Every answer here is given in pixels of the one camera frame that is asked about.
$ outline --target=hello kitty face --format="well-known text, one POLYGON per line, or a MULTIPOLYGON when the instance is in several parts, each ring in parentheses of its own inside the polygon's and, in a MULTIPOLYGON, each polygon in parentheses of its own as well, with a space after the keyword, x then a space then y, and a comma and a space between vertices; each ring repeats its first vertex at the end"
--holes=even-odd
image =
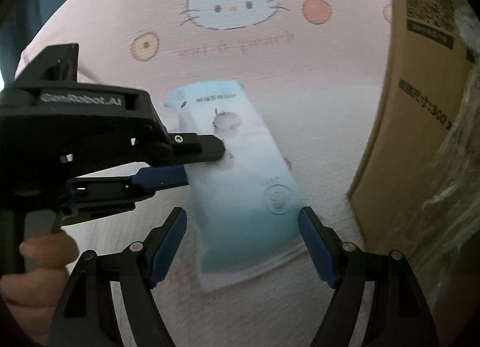
POLYGON ((206 29, 238 29, 266 21, 279 9, 280 0, 188 0, 188 19, 206 29))

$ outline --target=blue and white package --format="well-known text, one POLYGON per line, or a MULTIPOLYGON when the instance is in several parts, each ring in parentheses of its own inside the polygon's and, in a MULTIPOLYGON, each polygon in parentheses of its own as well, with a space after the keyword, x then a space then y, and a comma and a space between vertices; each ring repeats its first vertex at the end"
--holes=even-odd
POLYGON ((255 277, 305 250, 298 195, 270 131, 235 80, 174 90, 179 132, 214 134, 222 160, 185 166, 198 232, 199 280, 210 291, 255 277))

